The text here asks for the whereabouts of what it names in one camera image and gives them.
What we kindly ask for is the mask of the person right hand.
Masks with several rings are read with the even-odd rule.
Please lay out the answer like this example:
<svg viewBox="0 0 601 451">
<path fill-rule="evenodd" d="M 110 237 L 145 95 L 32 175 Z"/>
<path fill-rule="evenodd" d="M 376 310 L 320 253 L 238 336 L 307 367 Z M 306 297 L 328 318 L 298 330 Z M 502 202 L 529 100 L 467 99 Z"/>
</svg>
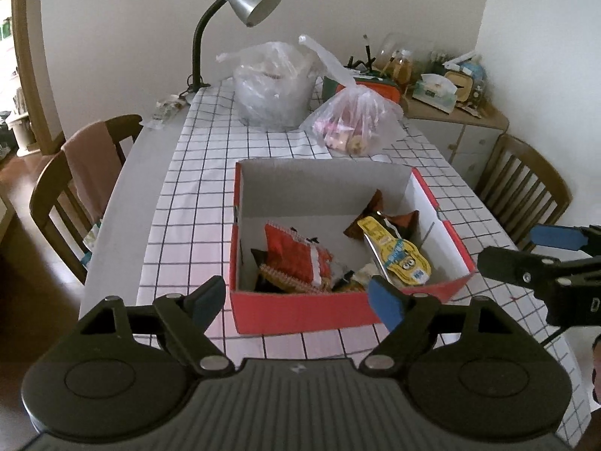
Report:
<svg viewBox="0 0 601 451">
<path fill-rule="evenodd" d="M 601 404 L 601 335 L 598 335 L 592 345 L 593 352 L 593 399 Z"/>
</svg>

